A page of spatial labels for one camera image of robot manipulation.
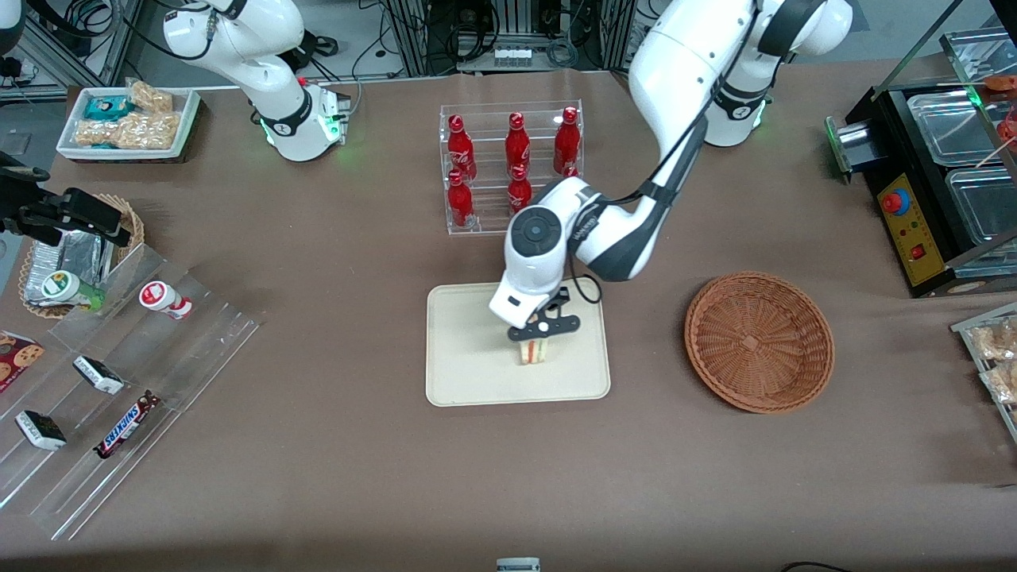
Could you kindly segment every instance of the table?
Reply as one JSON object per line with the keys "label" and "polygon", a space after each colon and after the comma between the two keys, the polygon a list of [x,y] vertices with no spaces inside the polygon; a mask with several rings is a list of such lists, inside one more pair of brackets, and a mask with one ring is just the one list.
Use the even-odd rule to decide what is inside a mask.
{"label": "table", "polygon": [[[893,62],[791,65],[735,149],[707,149],[649,267],[604,288],[599,401],[438,409],[425,301],[496,281],[502,238],[445,234],[443,103],[582,98],[587,179],[620,196],[657,150],[605,73],[368,84],[348,145],[287,163],[236,91],[208,92],[183,166],[75,165],[131,201],[148,242],[263,325],[70,542],[0,514],[4,569],[1012,570],[1014,448],[949,325],[1012,296],[911,300],[860,180],[832,174],[823,118]],[[826,313],[837,365],[786,416],[698,380],[680,326],[711,278],[780,275]],[[50,323],[0,300],[4,327]]]}

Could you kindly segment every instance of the acrylic display shelf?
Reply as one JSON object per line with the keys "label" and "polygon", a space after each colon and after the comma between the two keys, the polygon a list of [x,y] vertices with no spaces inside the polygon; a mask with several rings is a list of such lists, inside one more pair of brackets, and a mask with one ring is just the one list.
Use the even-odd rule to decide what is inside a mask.
{"label": "acrylic display shelf", "polygon": [[[183,321],[142,307],[141,287],[162,280],[189,297]],[[193,277],[141,244],[100,284],[98,312],[72,310],[39,340],[40,360],[0,394],[0,506],[31,511],[53,539],[71,538],[131,469],[229,362],[257,324]],[[106,363],[126,382],[116,395],[95,389],[71,366],[78,355]],[[109,459],[93,451],[145,390],[162,398]],[[53,417],[67,439],[56,452],[24,439],[14,416],[28,409]]]}
{"label": "acrylic display shelf", "polygon": [[[530,135],[530,184],[536,195],[547,183],[561,178],[554,172],[554,135],[561,124],[561,112],[573,106],[579,110],[580,141],[577,170],[583,175],[583,102],[529,102],[477,105],[443,105],[438,118],[438,150],[441,160],[441,181],[445,206],[445,225],[448,234],[503,233],[508,228],[512,214],[508,211],[508,173],[505,165],[505,136],[508,134],[508,115],[518,111],[526,120]],[[477,222],[471,228],[461,228],[453,222],[448,208],[448,117],[462,115],[466,132],[473,139],[477,160],[477,178],[470,182],[473,192],[473,210]]]}

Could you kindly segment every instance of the chocolate bar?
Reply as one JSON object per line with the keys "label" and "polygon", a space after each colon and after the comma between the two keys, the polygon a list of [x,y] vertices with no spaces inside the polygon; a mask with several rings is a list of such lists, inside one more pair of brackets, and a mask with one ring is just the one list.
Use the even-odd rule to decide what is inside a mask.
{"label": "chocolate bar", "polygon": [[77,373],[99,391],[114,395],[124,387],[123,380],[98,359],[79,355],[73,364]]}
{"label": "chocolate bar", "polygon": [[106,436],[106,439],[95,447],[99,458],[109,459],[123,445],[123,442],[127,441],[127,438],[134,433],[134,430],[141,424],[141,421],[148,416],[148,411],[152,411],[156,405],[159,405],[160,401],[162,399],[153,395],[151,391],[145,390],[144,395],[138,398],[137,403],[130,406],[130,409],[117,421],[116,426]]}
{"label": "chocolate bar", "polygon": [[24,410],[18,413],[14,420],[17,421],[18,428],[24,434],[28,443],[40,449],[56,451],[67,445],[67,440],[52,417]]}

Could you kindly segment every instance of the wicker basket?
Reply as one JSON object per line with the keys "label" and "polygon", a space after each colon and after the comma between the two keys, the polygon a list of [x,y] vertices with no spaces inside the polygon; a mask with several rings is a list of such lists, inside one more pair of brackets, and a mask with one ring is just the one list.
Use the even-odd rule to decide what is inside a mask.
{"label": "wicker basket", "polygon": [[685,316],[693,367],[725,401],[787,413],[816,399],[833,373],[830,325],[794,285],[758,272],[717,278]]}
{"label": "wicker basket", "polygon": [[[130,232],[130,241],[127,245],[113,251],[112,266],[116,267],[132,249],[134,249],[135,246],[144,242],[144,224],[141,222],[141,219],[137,217],[137,213],[131,209],[130,204],[123,198],[114,194],[97,194],[96,197],[120,211],[120,226]],[[27,308],[28,311],[40,318],[46,318],[47,320],[61,320],[63,317],[67,316],[74,306],[58,305],[39,307],[29,304],[24,300],[24,285],[28,281],[28,271],[32,268],[32,255],[35,250],[36,243],[33,242],[32,246],[28,247],[28,255],[24,258],[24,263],[21,264],[21,272],[17,279],[17,291],[21,296],[21,303],[24,304],[24,307]]]}

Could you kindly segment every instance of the cookie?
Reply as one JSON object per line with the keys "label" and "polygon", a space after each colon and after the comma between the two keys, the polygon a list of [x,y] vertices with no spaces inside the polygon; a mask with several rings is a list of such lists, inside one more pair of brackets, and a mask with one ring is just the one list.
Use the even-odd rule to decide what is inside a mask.
{"label": "cookie", "polygon": [[14,354],[14,365],[18,367],[27,367],[39,359],[46,350],[42,346],[37,346],[35,344],[31,346],[25,346],[21,348],[16,354]]}

